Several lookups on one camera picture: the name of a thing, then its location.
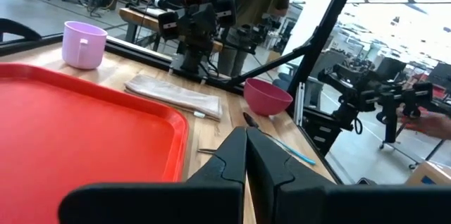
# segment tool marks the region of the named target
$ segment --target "red tray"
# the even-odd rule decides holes
[[[188,123],[166,105],[34,66],[0,64],[0,222],[58,223],[97,182],[174,182]]]

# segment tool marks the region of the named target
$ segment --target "cardboard box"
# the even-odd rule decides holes
[[[425,161],[410,175],[406,185],[451,185],[451,168]]]
[[[270,63],[274,60],[276,60],[277,58],[280,58],[280,53],[275,52],[275,51],[270,51],[269,55],[268,55],[268,59],[266,59],[266,63]]]

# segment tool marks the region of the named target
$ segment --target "pink mug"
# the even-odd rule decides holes
[[[95,69],[104,57],[108,33],[87,23],[64,23],[63,60],[79,69]]]

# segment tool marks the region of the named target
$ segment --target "wooden table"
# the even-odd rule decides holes
[[[138,27],[142,23],[142,27],[150,29],[155,32],[159,32],[160,28],[158,26],[158,19],[155,17],[151,17],[149,15],[144,15],[137,11],[133,11],[129,8],[122,8],[119,10],[119,16],[122,20],[128,23],[127,34],[125,35],[125,40],[129,43],[135,43],[135,36]],[[156,37],[155,43],[153,46],[153,50],[156,51],[158,49],[160,37]],[[223,48],[222,43],[215,41],[213,45],[214,51],[221,51]]]
[[[158,55],[156,52],[148,51],[150,54]],[[183,179],[188,179],[199,170],[210,158],[210,155],[197,153],[198,148],[215,149],[232,132],[236,126],[246,126],[242,112],[248,112],[256,118],[261,129],[274,137],[282,140],[292,148],[298,150],[309,158],[315,160],[316,165],[306,166],[321,174],[330,181],[332,175],[315,154],[310,144],[304,138],[292,119],[285,112],[275,116],[272,120],[253,114],[245,100],[236,94],[231,94],[222,89],[207,85],[200,85],[167,72],[146,66],[145,64],[131,61],[129,59],[105,52],[104,60],[96,70],[78,70],[66,65],[61,59],[61,43],[43,46],[37,49],[24,51],[9,56],[0,57],[0,62],[27,63],[45,67],[51,70],[72,75],[83,80],[94,82],[101,86],[110,87],[118,91],[124,90],[124,82],[131,80],[137,74],[145,74],[159,80],[165,80],[180,87],[191,89],[204,94],[212,94],[221,98],[223,105],[223,117],[220,122],[210,119],[197,118],[192,113],[181,111],[190,124],[190,133],[187,141]],[[245,220],[244,223],[255,223],[254,209],[250,197],[249,185],[245,192]]]

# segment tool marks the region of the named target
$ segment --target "camera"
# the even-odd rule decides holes
[[[236,22],[233,0],[178,0],[180,8],[159,15],[160,35],[165,40],[183,37],[186,49],[171,65],[175,70],[200,74],[202,57],[210,56],[214,37],[220,27],[231,27]]]

